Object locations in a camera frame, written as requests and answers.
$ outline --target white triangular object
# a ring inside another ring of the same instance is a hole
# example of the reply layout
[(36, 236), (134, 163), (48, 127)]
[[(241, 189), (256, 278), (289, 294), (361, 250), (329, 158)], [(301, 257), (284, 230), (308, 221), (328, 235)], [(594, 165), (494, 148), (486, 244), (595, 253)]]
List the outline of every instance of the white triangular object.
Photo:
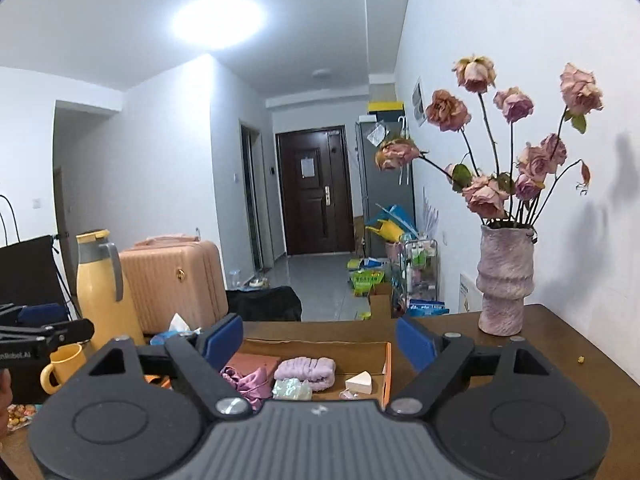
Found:
[(372, 386), (371, 386), (371, 375), (369, 372), (363, 372), (361, 374), (352, 377), (351, 379), (347, 379), (344, 381), (345, 387), (350, 392), (358, 392), (359, 394), (371, 395)]

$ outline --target purple scrunchie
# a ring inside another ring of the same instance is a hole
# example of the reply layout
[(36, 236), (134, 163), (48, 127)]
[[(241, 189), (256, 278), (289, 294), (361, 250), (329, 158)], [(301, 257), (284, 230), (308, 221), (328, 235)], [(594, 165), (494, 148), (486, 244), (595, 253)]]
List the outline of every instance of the purple scrunchie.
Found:
[(331, 388), (335, 383), (335, 362), (333, 359), (321, 357), (296, 357), (283, 361), (273, 376), (277, 381), (299, 379), (309, 381), (311, 389), (320, 392)]
[(242, 377), (235, 368), (226, 366), (220, 374), (231, 384), (240, 395), (249, 401), (254, 412), (260, 409), (264, 399), (271, 398), (271, 381), (264, 366), (252, 374)]

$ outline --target wooden desk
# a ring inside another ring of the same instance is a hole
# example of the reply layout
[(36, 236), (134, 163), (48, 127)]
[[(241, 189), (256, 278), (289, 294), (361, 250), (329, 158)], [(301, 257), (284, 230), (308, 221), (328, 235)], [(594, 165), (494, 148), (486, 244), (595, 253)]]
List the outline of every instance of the wooden desk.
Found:
[[(478, 313), (426, 318), (437, 333), (460, 332), (487, 345), (503, 344), (504, 338), (478, 330)], [(245, 323), (246, 337), (307, 341), (391, 341), (392, 394), (414, 377), (409, 363), (395, 345), (394, 321), (345, 321), (323, 323)], [(638, 480), (640, 478), (640, 386), (595, 346), (541, 305), (526, 308), (522, 331), (534, 346), (597, 402), (607, 414), (612, 441), (596, 480)], [(578, 357), (584, 356), (584, 364)], [(20, 480), (40, 480), (26, 445), (26, 431), (19, 430), (3, 440), (2, 458)]]

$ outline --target refrigerator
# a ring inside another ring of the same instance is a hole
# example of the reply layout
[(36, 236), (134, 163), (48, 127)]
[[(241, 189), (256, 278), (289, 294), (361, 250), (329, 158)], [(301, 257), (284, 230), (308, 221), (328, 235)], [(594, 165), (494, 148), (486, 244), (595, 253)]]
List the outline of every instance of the refrigerator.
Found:
[[(385, 123), (389, 136), (400, 134), (400, 123)], [(358, 166), (360, 169), (360, 188), (362, 190), (362, 211), (364, 223), (367, 225), (382, 211), (376, 204), (389, 208), (398, 204), (406, 211), (415, 224), (414, 174), (409, 168), (409, 184), (406, 183), (406, 171), (402, 173), (402, 184), (399, 184), (400, 173), (397, 171), (380, 171), (376, 166), (376, 152), (378, 150), (367, 136), (373, 131), (376, 123), (357, 123), (356, 142), (358, 145)], [(385, 258), (385, 241), (377, 234), (365, 230), (365, 256)]]

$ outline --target tile floor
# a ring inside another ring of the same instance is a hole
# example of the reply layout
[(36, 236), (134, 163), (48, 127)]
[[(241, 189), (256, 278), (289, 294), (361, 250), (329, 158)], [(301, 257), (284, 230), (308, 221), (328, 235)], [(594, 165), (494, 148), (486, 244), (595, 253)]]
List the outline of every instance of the tile floor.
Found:
[(369, 311), (348, 283), (349, 254), (283, 256), (267, 272), (270, 286), (289, 285), (302, 302), (302, 321), (347, 321)]

